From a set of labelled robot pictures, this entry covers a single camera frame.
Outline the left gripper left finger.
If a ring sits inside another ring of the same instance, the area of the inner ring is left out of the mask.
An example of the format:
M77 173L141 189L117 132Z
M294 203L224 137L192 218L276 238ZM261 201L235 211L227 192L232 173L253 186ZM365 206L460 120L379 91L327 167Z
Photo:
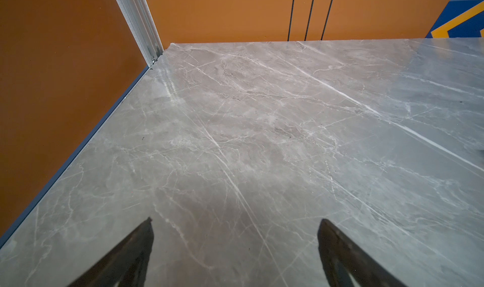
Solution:
M144 286L154 242L147 218L70 286Z

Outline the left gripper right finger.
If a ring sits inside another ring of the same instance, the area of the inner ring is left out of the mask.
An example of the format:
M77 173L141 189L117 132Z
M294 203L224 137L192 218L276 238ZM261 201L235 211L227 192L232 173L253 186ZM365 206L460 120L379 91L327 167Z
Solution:
M330 220L322 219L318 251L330 286L404 286Z

